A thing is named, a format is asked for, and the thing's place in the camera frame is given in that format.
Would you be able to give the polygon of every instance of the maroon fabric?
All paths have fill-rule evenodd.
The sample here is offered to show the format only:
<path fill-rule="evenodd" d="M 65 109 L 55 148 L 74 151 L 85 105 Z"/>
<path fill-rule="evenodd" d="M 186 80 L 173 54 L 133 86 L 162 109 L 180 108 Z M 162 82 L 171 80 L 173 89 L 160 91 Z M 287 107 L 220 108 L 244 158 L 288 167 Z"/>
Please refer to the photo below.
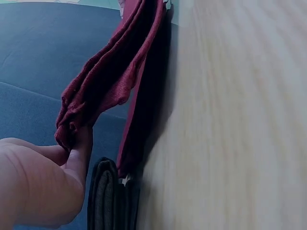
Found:
<path fill-rule="evenodd" d="M 120 143 L 117 167 L 119 177 L 125 178 L 142 162 L 145 142 L 159 116 L 165 83 L 171 39 L 173 7 L 167 11 L 157 36 L 148 52 L 146 63 L 139 72 L 130 103 L 123 138 Z"/>
<path fill-rule="evenodd" d="M 126 0 L 115 35 L 64 91 L 55 138 L 67 151 L 81 126 L 94 125 L 103 111 L 127 101 L 164 8 L 162 0 Z"/>

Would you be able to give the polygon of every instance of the folded towel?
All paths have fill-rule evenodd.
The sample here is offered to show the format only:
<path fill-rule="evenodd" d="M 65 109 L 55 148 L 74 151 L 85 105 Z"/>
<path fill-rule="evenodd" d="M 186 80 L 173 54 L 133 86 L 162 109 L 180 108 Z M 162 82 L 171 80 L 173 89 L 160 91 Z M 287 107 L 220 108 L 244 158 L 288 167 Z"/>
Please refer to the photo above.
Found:
<path fill-rule="evenodd" d="M 62 95 L 55 138 L 67 152 L 81 126 L 93 126 L 103 111 L 127 101 L 165 11 L 163 0 L 126 0 L 114 37 Z"/>
<path fill-rule="evenodd" d="M 121 178 L 132 173 L 143 160 L 145 142 L 154 127 L 166 78 L 173 6 L 167 11 L 139 73 L 120 143 L 117 166 Z"/>
<path fill-rule="evenodd" d="M 103 158 L 93 170 L 87 207 L 89 230 L 118 230 L 118 175 L 113 161 Z"/>
<path fill-rule="evenodd" d="M 115 163 L 102 158 L 94 167 L 87 207 L 88 230 L 135 230 L 139 183 L 118 183 Z"/>

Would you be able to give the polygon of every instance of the wrinkled fabric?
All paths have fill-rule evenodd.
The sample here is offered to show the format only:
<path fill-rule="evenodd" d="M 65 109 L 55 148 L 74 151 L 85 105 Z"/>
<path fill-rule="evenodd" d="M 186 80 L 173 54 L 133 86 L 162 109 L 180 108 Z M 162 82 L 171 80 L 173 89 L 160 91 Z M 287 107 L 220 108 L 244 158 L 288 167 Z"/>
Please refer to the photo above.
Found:
<path fill-rule="evenodd" d="M 155 126 L 155 117 L 159 116 L 170 49 L 172 15 L 173 8 L 167 11 L 148 52 L 142 76 L 137 78 L 117 159 L 121 178 L 133 173 L 142 162 L 145 142 Z"/>
<path fill-rule="evenodd" d="M 67 152 L 80 127 L 93 126 L 103 111 L 128 100 L 165 11 L 162 0 L 126 0 L 123 20 L 108 45 L 62 94 L 55 138 Z"/>

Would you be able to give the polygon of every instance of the blue fabric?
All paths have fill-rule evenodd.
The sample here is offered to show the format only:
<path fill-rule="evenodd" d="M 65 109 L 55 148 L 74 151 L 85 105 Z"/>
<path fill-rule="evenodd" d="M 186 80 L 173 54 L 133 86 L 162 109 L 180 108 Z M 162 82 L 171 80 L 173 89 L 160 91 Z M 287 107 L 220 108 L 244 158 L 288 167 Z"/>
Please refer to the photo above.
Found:
<path fill-rule="evenodd" d="M 107 44 L 119 21 L 119 12 L 111 9 L 62 3 L 0 4 L 0 138 L 55 144 L 61 92 L 86 60 Z M 99 117 L 82 211 L 61 229 L 86 229 L 92 168 L 103 156 L 116 160 L 127 107 L 117 106 Z"/>
<path fill-rule="evenodd" d="M 0 5 L 0 81 L 60 99 L 120 22 L 117 10 L 62 3 Z M 128 104 L 107 113 L 126 118 Z"/>

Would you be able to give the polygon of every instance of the wooden surface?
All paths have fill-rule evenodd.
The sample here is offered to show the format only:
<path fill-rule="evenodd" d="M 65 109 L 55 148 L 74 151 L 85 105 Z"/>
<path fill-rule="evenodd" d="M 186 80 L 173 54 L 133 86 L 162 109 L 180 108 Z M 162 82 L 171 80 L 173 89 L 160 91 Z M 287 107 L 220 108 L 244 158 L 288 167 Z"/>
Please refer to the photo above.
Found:
<path fill-rule="evenodd" d="M 184 1 L 139 229 L 306 229 L 307 2 Z"/>

